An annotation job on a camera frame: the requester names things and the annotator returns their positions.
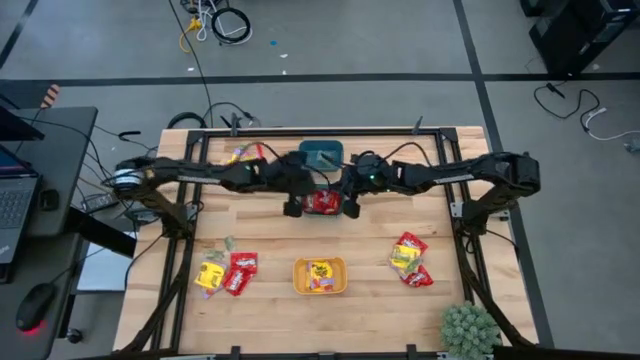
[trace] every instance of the teal container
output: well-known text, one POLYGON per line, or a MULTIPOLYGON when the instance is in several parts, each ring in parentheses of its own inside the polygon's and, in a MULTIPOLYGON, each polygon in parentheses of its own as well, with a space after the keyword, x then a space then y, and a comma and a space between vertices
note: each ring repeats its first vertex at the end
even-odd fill
POLYGON ((337 140, 305 140, 298 150, 307 153, 307 165, 324 172, 334 172, 341 168, 344 151, 342 143, 337 140), (325 161, 320 153, 325 153, 335 160, 335 164, 325 161))

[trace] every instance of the yellow bowl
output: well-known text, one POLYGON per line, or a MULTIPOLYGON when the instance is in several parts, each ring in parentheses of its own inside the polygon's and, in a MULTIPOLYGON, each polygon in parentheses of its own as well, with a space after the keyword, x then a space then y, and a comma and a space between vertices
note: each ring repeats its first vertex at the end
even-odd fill
POLYGON ((339 294, 347 288, 347 264, 340 257, 335 258, 301 258, 296 260, 293 264, 293 288, 296 289, 300 295, 330 295, 339 294), (307 289, 306 277, 307 277, 307 264, 309 261, 327 261, 333 269, 333 278, 335 284, 333 291, 329 292, 314 292, 311 289, 307 289))

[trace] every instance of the wooden tabletop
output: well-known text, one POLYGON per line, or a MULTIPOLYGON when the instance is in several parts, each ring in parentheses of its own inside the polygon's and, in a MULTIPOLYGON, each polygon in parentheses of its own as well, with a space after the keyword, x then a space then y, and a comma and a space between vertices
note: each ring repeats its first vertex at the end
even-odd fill
MULTIPOLYGON (((463 159, 488 152, 481 127, 458 127, 463 159)), ((186 130, 165 130, 158 156, 181 159, 186 130)), ((236 147, 250 141, 264 141, 277 152, 296 150, 303 140, 315 137, 214 138, 208 160, 219 163, 230 158, 236 147)), ((332 137, 351 153, 374 150, 388 154, 397 146, 416 141, 432 163, 438 161, 435 142, 426 136, 332 137)), ((199 147, 194 158, 199 154, 199 147)), ((447 158, 453 156, 448 152, 447 158)), ((406 147, 392 158, 424 163, 417 148, 406 147)), ((337 180, 337 173, 330 179, 337 180)), ((469 183, 473 198, 491 185, 469 183)), ((178 185, 161 188, 175 200, 178 185)), ((194 255, 180 353, 229 353, 239 345, 243 353, 402 352, 407 344, 418 351, 441 351, 441 313, 452 304, 464 302, 456 261, 451 222, 444 188, 407 197, 380 194, 360 197, 360 218, 305 217, 282 215, 282 194, 235 194, 220 187, 204 186, 204 210, 198 218, 194 255), (394 242, 409 231, 429 245, 424 264, 435 283, 411 288, 403 284, 388 266, 394 242), (209 300, 193 284, 204 253, 223 249, 223 239, 233 235, 239 251, 258 253, 258 274, 244 293, 233 297, 225 291, 209 300), (339 295, 302 296, 292 283, 292 266, 301 257, 342 257, 348 268, 348 287, 339 295)), ((506 222, 489 220, 488 229, 511 238, 506 222)), ((136 254, 160 234, 159 224, 140 232, 136 254)), ((513 246, 493 235, 481 237, 493 298, 518 330, 537 341, 529 302, 513 246)), ((158 299, 160 278, 167 251, 160 240, 131 270, 114 349, 126 345, 142 327, 158 299)), ((176 269, 183 247, 178 247, 176 269)), ((173 309, 167 312, 163 344, 168 344, 173 309)))

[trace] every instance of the gray floor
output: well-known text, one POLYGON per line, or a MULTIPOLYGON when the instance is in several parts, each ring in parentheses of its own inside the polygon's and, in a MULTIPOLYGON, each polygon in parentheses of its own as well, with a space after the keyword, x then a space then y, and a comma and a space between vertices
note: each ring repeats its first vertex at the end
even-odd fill
MULTIPOLYGON (((0 5, 0 43, 27 2, 0 5)), ((254 38, 238 47, 219 47, 212 38, 194 41, 207 76, 470 73, 451 0, 232 3, 254 22, 254 38)), ((483 73, 544 72, 527 35, 532 20, 517 0, 462 3, 483 73)), ((178 11, 186 23, 188 16, 178 11)), ((594 61, 599 69, 589 71, 640 72, 639 31, 629 29, 594 61)), ((178 36, 166 2, 41 0, 0 79, 197 76, 188 70, 195 63, 179 50, 178 36)), ((595 141, 577 118, 558 121, 542 111, 532 93, 543 84, 491 82, 487 89, 504 148, 529 150, 542 165, 542 191, 521 204, 555 344, 638 353, 634 299, 640 288, 634 276, 640 246, 633 201, 640 158, 623 149, 623 140, 595 141)), ((609 109, 594 120, 594 132, 640 129, 640 81, 569 83, 562 87, 568 100, 541 98, 568 112, 581 88, 594 91, 609 109)), ((421 115, 423 125, 485 125, 473 82, 219 84, 209 90, 213 101, 236 102, 267 126, 410 125, 421 115)), ((173 115, 203 112, 206 98, 201 85, 63 87, 55 106, 78 105, 98 107, 100 126, 142 130, 140 140, 155 144, 173 115)), ((220 111, 216 115, 229 113, 220 111)), ((144 152, 99 131, 93 140, 107 168, 144 152)), ((82 175, 97 181, 86 169, 82 175)), ((79 297, 72 326, 91 336, 80 348, 57 342, 52 358, 108 352, 121 302, 119 294, 79 297), (87 322, 96 312, 99 328, 87 322)))

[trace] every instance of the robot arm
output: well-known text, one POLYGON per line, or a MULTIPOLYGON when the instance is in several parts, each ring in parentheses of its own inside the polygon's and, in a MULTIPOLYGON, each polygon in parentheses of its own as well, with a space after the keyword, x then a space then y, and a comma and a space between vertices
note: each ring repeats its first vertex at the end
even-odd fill
POLYGON ((367 153, 352 157, 352 163, 344 169, 341 180, 332 185, 345 194, 344 213, 351 218, 360 214, 357 199, 361 195, 393 191, 411 196, 437 185, 485 180, 494 187, 480 199, 462 204, 459 214, 454 214, 466 232, 481 235, 490 214, 506 210, 518 198, 540 190, 539 164, 527 153, 492 153, 438 166, 400 161, 389 164, 380 156, 367 153))
POLYGON ((303 169, 306 156, 304 152, 290 152, 272 163, 256 159, 229 165, 139 157, 118 164, 109 185, 119 199, 139 201, 155 211, 162 220, 167 236, 184 239, 193 233, 189 219, 194 210, 171 203, 157 190, 160 185, 178 181, 219 185, 238 193, 285 193, 289 194, 285 212, 290 209, 289 212, 298 210, 301 213, 302 207, 292 200, 308 195, 315 189, 313 177, 303 169))

